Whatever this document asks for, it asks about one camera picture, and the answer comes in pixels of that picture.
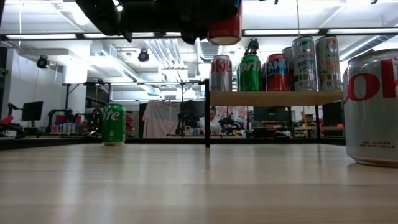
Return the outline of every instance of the ceiling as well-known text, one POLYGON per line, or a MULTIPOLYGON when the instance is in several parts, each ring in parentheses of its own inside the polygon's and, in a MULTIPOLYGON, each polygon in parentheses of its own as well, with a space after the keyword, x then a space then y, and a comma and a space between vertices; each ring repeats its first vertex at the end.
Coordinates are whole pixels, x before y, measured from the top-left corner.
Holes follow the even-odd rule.
MULTIPOLYGON (((15 4, 18 0, 7 0, 4 7, 3 19, 0 27, 1 34, 19 33, 98 33, 98 29, 89 21, 78 6, 72 1, 35 1, 40 4, 15 4)), ((296 29, 297 6, 293 0, 280 0, 278 5, 274 1, 243 0, 243 29, 296 29)), ((298 0, 298 11, 301 28, 343 28, 343 27, 392 27, 398 26, 398 0, 379 0, 370 5, 367 0, 298 0)), ((339 36, 340 50, 358 45, 365 36, 339 36)), ((280 52, 291 46, 295 37, 258 37, 260 58, 265 61, 268 55, 280 52)), ((69 49, 76 55, 81 55, 80 46, 91 40, 63 40, 63 41, 29 41, 23 46, 35 49, 63 48, 69 49)), ((218 53, 232 56, 233 63, 238 63, 243 56, 244 48, 250 38, 244 37, 232 46, 221 47, 218 53)), ((122 60, 131 70, 134 70, 142 79, 161 81, 159 62, 149 50, 149 61, 140 63, 137 59, 140 49, 148 49, 144 40, 134 39, 131 43, 125 40, 102 40, 103 46, 112 45, 118 50, 118 59, 122 60)), ((196 45, 188 45, 181 39, 177 40, 178 50, 188 68, 188 77, 193 80, 208 76, 208 65, 198 59, 196 45)), ((398 47, 398 38, 388 40, 377 46, 377 49, 398 47)), ((89 77, 110 77, 106 72, 106 65, 95 65, 89 69, 89 77)), ((138 87, 128 86, 120 88, 139 90, 138 87)))

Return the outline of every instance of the wooden table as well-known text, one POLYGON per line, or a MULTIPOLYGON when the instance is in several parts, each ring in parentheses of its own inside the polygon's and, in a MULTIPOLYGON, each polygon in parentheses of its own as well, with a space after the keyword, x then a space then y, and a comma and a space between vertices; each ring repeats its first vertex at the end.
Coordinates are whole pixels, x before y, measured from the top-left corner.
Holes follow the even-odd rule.
POLYGON ((398 223, 398 169, 329 145, 0 151, 0 223, 398 223))

